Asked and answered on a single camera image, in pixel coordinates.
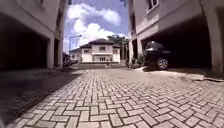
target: carport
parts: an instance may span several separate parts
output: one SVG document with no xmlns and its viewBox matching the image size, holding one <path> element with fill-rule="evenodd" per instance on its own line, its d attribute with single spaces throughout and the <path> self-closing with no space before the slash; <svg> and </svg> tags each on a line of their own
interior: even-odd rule
<svg viewBox="0 0 224 128">
<path fill-rule="evenodd" d="M 142 41 L 154 40 L 176 52 L 177 63 L 183 67 L 211 68 L 209 31 L 203 16 L 197 16 Z"/>
<path fill-rule="evenodd" d="M 0 70 L 46 67 L 47 38 L 0 13 Z"/>
</svg>

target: roof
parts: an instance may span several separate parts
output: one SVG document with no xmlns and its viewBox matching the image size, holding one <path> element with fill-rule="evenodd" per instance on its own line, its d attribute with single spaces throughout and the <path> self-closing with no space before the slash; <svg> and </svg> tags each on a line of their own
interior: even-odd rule
<svg viewBox="0 0 224 128">
<path fill-rule="evenodd" d="M 63 52 L 63 56 L 69 57 L 69 55 L 67 53 L 65 53 L 65 52 Z"/>
<path fill-rule="evenodd" d="M 81 53 L 81 49 L 80 48 L 76 48 L 76 49 L 73 49 L 71 51 L 69 51 L 70 53 Z"/>
<path fill-rule="evenodd" d="M 104 45 L 111 45 L 111 44 L 114 44 L 114 42 L 111 42 L 111 41 L 108 41 L 106 39 L 96 39 L 94 41 L 91 41 L 89 42 L 90 45 L 93 45 L 93 44 L 104 44 Z"/>
<path fill-rule="evenodd" d="M 120 48 L 119 44 L 116 44 L 114 42 L 108 41 L 106 39 L 97 39 L 94 41 L 89 42 L 88 44 L 80 46 L 80 48 L 91 48 L 92 45 L 113 45 L 114 48 Z"/>
</svg>

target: tire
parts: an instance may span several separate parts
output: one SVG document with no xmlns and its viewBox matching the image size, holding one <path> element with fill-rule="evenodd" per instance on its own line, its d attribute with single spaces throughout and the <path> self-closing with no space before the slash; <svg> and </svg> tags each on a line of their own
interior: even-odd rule
<svg viewBox="0 0 224 128">
<path fill-rule="evenodd" d="M 157 60 L 157 67 L 160 70 L 166 70 L 169 67 L 169 61 L 167 59 L 165 59 L 165 58 L 159 58 Z"/>
</svg>

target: cloud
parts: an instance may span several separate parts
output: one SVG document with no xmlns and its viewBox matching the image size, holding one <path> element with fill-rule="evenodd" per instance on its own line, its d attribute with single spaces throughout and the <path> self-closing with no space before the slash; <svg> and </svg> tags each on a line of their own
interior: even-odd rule
<svg viewBox="0 0 224 128">
<path fill-rule="evenodd" d="M 75 26 L 77 26 L 77 24 L 84 24 L 84 23 L 80 23 L 82 22 L 81 20 L 76 21 Z M 82 27 L 82 29 L 85 28 L 85 30 L 80 31 L 77 30 L 77 34 L 78 35 L 82 35 L 82 37 L 79 38 L 79 41 L 77 43 L 78 46 L 81 46 L 83 44 L 86 44 L 92 40 L 98 39 L 98 38 L 105 38 L 107 39 L 107 36 L 111 36 L 114 35 L 115 33 L 111 32 L 111 31 L 107 31 L 103 28 L 101 28 L 98 24 L 96 23 L 90 23 L 88 26 L 86 27 Z"/>
<path fill-rule="evenodd" d="M 85 20 L 87 17 L 99 16 L 107 22 L 119 26 L 121 24 L 120 15 L 110 9 L 96 10 L 94 7 L 87 4 L 71 5 L 68 9 L 68 19 L 82 19 Z"/>
<path fill-rule="evenodd" d="M 86 19 L 93 16 L 101 17 L 108 23 L 115 26 L 119 26 L 121 23 L 121 18 L 116 11 L 110 9 L 96 10 L 94 7 L 84 3 L 71 5 L 68 9 L 67 19 L 65 21 L 65 24 L 70 24 L 71 27 L 69 26 L 67 29 L 68 34 L 64 39 L 64 51 L 68 52 L 69 45 L 71 45 L 71 49 L 73 49 L 98 38 L 107 39 L 107 36 L 116 35 L 112 31 L 105 30 L 97 23 L 86 24 Z M 69 44 L 69 37 L 72 35 L 82 36 L 79 38 L 73 38 L 70 42 L 71 44 Z"/>
</svg>

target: interlocking paver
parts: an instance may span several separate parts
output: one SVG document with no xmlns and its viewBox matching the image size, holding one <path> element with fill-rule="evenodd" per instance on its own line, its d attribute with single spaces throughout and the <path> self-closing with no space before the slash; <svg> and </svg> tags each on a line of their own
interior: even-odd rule
<svg viewBox="0 0 224 128">
<path fill-rule="evenodd" d="M 224 127 L 224 87 L 212 86 L 216 83 L 145 77 L 126 70 L 77 72 L 83 75 L 22 114 L 13 126 Z"/>
</svg>

